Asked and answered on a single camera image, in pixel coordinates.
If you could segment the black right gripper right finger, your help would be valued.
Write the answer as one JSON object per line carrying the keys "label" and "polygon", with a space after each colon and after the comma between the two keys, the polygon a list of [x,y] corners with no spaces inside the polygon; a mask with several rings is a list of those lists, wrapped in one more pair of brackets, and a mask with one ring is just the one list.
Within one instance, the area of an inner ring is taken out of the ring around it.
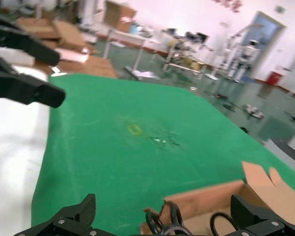
{"label": "black right gripper right finger", "polygon": [[239,229],[227,236],[295,236],[295,225],[240,195],[231,196],[231,217]]}

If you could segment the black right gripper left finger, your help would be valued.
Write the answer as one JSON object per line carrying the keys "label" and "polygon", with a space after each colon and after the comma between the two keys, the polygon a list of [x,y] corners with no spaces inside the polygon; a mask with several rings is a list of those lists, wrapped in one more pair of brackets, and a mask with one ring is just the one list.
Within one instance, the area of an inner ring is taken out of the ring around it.
{"label": "black right gripper left finger", "polygon": [[92,227],[95,214],[95,194],[87,194],[81,203],[62,207],[49,220],[15,236],[104,236],[105,231]]}

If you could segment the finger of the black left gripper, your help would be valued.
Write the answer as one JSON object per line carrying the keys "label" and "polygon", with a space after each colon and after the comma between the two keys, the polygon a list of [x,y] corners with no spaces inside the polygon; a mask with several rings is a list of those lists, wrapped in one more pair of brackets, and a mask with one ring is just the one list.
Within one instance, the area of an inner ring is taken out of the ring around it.
{"label": "finger of the black left gripper", "polygon": [[0,57],[0,98],[58,108],[65,99],[65,91],[31,75],[18,73]]}
{"label": "finger of the black left gripper", "polygon": [[0,47],[22,50],[48,65],[57,65],[60,54],[0,14]]}

